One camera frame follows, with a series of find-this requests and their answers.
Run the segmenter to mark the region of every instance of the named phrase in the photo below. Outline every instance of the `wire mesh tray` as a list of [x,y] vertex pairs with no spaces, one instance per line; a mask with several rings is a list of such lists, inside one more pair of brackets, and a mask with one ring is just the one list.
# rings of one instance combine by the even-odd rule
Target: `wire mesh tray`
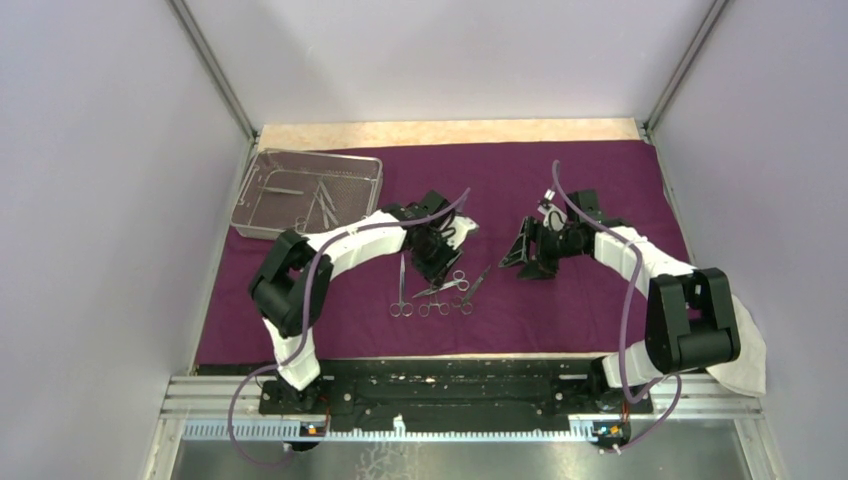
[[383,184],[377,158],[265,150],[247,169],[230,223],[244,237],[321,233],[370,215]]

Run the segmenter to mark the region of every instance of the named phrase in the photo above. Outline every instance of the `purple cloth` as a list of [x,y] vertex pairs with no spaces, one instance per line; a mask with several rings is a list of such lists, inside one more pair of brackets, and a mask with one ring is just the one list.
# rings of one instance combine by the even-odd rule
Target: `purple cloth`
[[[399,256],[380,257],[336,278],[314,327],[319,358],[457,353],[595,352],[617,348],[627,282],[587,257],[560,261],[555,280],[519,281],[517,268],[500,269],[521,220],[551,186],[551,162],[562,161],[566,191],[596,189],[601,208],[626,219],[654,244],[686,259],[680,228],[663,195],[653,147],[639,141],[551,142],[346,150],[383,160],[380,203],[418,201],[430,189],[455,199],[471,187],[464,213],[480,224],[466,240],[456,268],[472,283],[489,276],[474,295],[474,312],[422,318],[412,300],[425,282],[407,268],[406,300],[416,312],[394,318]],[[273,360],[268,333],[247,286],[270,241],[242,238],[230,229],[200,347],[199,364]],[[450,289],[439,300],[450,302]],[[628,343],[644,338],[645,300],[634,298]]]

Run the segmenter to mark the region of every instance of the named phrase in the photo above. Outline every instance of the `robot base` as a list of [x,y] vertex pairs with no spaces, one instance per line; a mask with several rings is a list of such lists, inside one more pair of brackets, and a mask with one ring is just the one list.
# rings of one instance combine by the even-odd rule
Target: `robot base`
[[[320,363],[322,376],[302,392],[265,381],[259,412],[324,415],[329,408],[332,430],[342,432],[391,430],[398,414],[411,432],[526,432],[568,430],[569,415],[620,411],[620,392],[590,392],[589,360]],[[650,413],[653,406],[646,398],[630,411]]]

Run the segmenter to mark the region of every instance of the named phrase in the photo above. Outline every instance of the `gray wall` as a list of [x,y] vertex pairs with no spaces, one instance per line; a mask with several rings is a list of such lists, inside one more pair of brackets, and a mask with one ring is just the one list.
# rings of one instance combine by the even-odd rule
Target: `gray wall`
[[140,475],[245,148],[165,2],[0,4],[0,478]]
[[848,3],[735,2],[660,126],[689,245],[769,348],[769,423],[796,478],[844,478]]
[[645,118],[707,0],[191,0],[256,124]]

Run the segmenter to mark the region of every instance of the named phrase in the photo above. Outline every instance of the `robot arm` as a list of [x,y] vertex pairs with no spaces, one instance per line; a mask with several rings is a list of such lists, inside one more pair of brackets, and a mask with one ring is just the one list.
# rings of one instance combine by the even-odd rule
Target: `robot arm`
[[[642,253],[636,288],[647,297],[645,340],[625,351],[628,383],[640,385],[664,375],[735,360],[740,341],[725,274],[715,268],[699,270],[667,255],[621,219],[606,217],[594,191],[569,194],[569,199],[593,220],[626,240],[596,231],[575,212],[563,212],[548,191],[539,203],[544,219],[524,219],[518,239],[501,267],[523,265],[519,278],[553,278],[559,259],[590,255],[629,280],[636,267],[635,245]],[[700,318],[690,320],[690,310]],[[596,393],[621,388],[619,354],[596,359],[590,383]]]
[[[431,191],[419,203],[406,207],[393,204],[362,220],[329,232],[301,236],[294,230],[282,232],[250,283],[250,296],[263,317],[274,345],[277,363],[283,364],[297,351],[306,335],[303,349],[285,366],[280,376],[297,390],[303,390],[320,373],[315,358],[312,325],[321,315],[330,282],[339,274],[373,258],[409,251],[413,267],[434,286],[441,286],[450,268],[462,255],[460,246],[475,233],[477,224],[458,213],[448,213],[429,223],[410,227],[388,226],[364,229],[379,224],[426,218],[449,205]],[[342,232],[355,232],[332,241]],[[320,258],[316,253],[332,243]],[[319,262],[313,278],[309,307],[309,327],[303,331],[306,271]],[[293,272],[304,272],[293,276]]]

